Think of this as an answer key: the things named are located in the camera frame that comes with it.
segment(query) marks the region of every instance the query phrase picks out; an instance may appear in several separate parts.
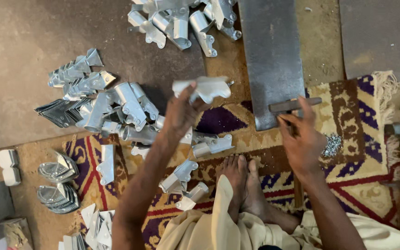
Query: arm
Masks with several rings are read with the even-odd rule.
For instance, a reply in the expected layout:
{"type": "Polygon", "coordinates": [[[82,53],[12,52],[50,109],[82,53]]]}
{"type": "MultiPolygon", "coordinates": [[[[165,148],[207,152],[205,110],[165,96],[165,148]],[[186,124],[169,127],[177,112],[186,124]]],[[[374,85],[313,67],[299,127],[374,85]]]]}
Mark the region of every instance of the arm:
{"type": "Polygon", "coordinates": [[[288,161],[302,183],[313,208],[324,249],[365,249],[356,228],[341,208],[325,181],[318,157],[325,148],[326,138],[314,129],[316,117],[303,97],[299,97],[303,119],[280,115],[281,134],[288,161]],[[299,132],[293,137],[285,121],[299,132]]]}
{"type": "Polygon", "coordinates": [[[112,249],[144,249],[141,227],[158,183],[180,139],[194,125],[197,115],[209,107],[201,99],[189,104],[194,89],[195,83],[191,83],[179,98],[168,102],[163,129],[119,200],[112,225],[112,249]]]}

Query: brown board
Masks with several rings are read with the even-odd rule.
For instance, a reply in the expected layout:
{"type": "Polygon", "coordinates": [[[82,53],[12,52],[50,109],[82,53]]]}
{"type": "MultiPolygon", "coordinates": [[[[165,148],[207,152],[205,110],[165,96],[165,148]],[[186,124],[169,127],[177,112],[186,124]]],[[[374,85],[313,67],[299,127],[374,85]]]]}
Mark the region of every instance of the brown board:
{"type": "Polygon", "coordinates": [[[50,71],[100,51],[106,70],[143,89],[164,113],[173,95],[173,80],[205,75],[202,51],[195,38],[180,51],[169,40],[159,49],[145,34],[127,33],[130,0],[0,0],[0,148],[72,134],[33,109],[63,97],[47,85],[50,71]]]}

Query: cream garment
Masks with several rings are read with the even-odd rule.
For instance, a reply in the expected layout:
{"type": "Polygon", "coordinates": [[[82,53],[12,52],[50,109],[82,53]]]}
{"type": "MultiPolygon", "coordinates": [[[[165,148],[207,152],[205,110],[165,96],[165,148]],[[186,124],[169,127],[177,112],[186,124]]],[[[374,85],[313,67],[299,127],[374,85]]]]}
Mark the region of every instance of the cream garment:
{"type": "MultiPolygon", "coordinates": [[[[232,187],[222,175],[216,190],[212,214],[188,210],[170,220],[157,250],[256,250],[262,245],[283,250],[319,249],[319,230],[312,211],[292,235],[278,225],[263,224],[257,216],[241,213],[235,224],[228,214],[232,187]]],[[[347,213],[367,249],[400,249],[400,231],[367,217],[347,213]]]]}

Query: bare foot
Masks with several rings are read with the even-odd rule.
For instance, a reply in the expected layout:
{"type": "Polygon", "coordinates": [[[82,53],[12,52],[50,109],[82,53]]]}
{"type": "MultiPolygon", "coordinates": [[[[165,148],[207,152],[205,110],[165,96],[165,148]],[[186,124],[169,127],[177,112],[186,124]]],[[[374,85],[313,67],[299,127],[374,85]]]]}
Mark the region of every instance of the bare foot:
{"type": "Polygon", "coordinates": [[[256,215],[263,222],[267,220],[268,202],[260,186],[259,172],[256,161],[252,160],[248,165],[249,174],[246,179],[245,199],[241,210],[256,215]]]}
{"type": "Polygon", "coordinates": [[[278,210],[267,202],[260,186],[259,172],[254,160],[249,162],[248,170],[245,198],[241,211],[256,215],[263,223],[277,224],[283,231],[292,234],[300,224],[300,219],[278,210]]]}
{"type": "Polygon", "coordinates": [[[245,194],[245,184],[247,181],[247,162],[245,156],[234,155],[226,156],[221,169],[217,171],[217,182],[220,176],[224,174],[232,186],[233,196],[229,204],[228,213],[231,219],[237,223],[239,218],[239,208],[243,202],[245,194]]]}

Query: fabric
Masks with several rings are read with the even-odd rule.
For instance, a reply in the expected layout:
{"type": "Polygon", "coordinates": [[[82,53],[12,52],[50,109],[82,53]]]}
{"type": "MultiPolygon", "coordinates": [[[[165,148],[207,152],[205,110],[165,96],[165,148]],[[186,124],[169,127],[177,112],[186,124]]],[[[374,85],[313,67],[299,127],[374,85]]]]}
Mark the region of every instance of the fabric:
{"type": "MultiPolygon", "coordinates": [[[[383,85],[392,74],[383,72],[360,77],[359,79],[321,84],[307,89],[307,97],[321,97],[322,103],[314,106],[317,115],[316,129],[326,135],[341,136],[341,148],[333,157],[323,157],[320,165],[327,182],[345,212],[370,217],[386,225],[397,225],[396,205],[391,189],[380,184],[390,181],[396,167],[387,166],[383,122],[380,103],[383,99],[383,85]]],[[[242,153],[248,159],[256,160],[260,182],[267,200],[283,211],[297,212],[311,209],[305,194],[302,208],[294,207],[294,183],[291,168],[282,146],[278,129],[256,132],[249,92],[242,89],[244,84],[231,86],[233,96],[227,100],[215,99],[214,108],[205,111],[196,123],[198,131],[232,135],[235,148],[214,155],[195,159],[189,145],[180,144],[166,169],[166,176],[188,156],[199,163],[192,172],[188,190],[199,181],[209,187],[209,194],[194,207],[203,213],[212,213],[215,197],[216,167],[225,156],[242,153]]],[[[99,134],[85,138],[74,138],[63,144],[65,152],[75,160],[80,175],[74,180],[82,205],[81,208],[97,204],[97,209],[115,209],[118,198],[130,177],[136,173],[141,156],[132,156],[129,142],[118,137],[102,139],[99,134]],[[101,162],[101,145],[114,144],[115,180],[100,185],[100,174],[96,166],[101,162]]],[[[163,194],[159,189],[149,208],[142,227],[147,249],[155,249],[168,222],[182,211],[175,208],[180,195],[163,194]]],[[[81,215],[75,216],[71,229],[85,233],[81,215]]]]}
{"type": "MultiPolygon", "coordinates": [[[[291,235],[278,225],[263,224],[255,215],[241,213],[235,224],[228,214],[232,187],[225,175],[218,182],[212,214],[188,210],[172,219],[157,250],[258,249],[272,245],[282,250],[321,249],[314,214],[307,211],[291,235]]],[[[367,249],[400,249],[400,231],[364,216],[347,213],[367,249]]]]}

